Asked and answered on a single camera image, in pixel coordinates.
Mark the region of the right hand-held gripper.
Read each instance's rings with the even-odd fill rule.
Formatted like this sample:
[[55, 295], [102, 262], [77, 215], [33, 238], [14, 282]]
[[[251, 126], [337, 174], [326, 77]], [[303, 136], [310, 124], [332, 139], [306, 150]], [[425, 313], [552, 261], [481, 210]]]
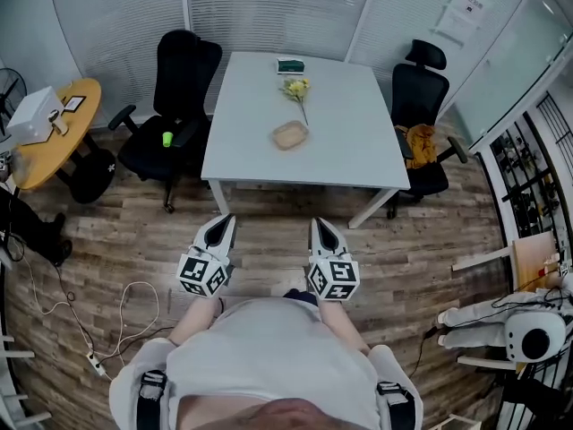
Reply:
[[309, 226], [310, 254], [321, 254], [321, 246], [330, 252], [343, 253], [312, 255], [307, 282], [319, 300], [348, 301], [361, 283], [358, 262], [346, 253], [346, 239], [332, 223], [323, 218], [312, 218]]

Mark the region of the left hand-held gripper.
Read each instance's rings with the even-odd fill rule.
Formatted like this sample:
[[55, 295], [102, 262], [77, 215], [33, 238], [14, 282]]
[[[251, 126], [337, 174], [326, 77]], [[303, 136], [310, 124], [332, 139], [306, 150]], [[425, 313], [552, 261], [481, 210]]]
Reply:
[[[228, 285], [229, 254], [234, 248], [236, 217], [219, 215], [200, 227], [195, 246], [182, 254], [177, 266], [177, 279], [188, 292], [197, 297], [215, 297]], [[224, 256], [210, 253], [224, 252]]]

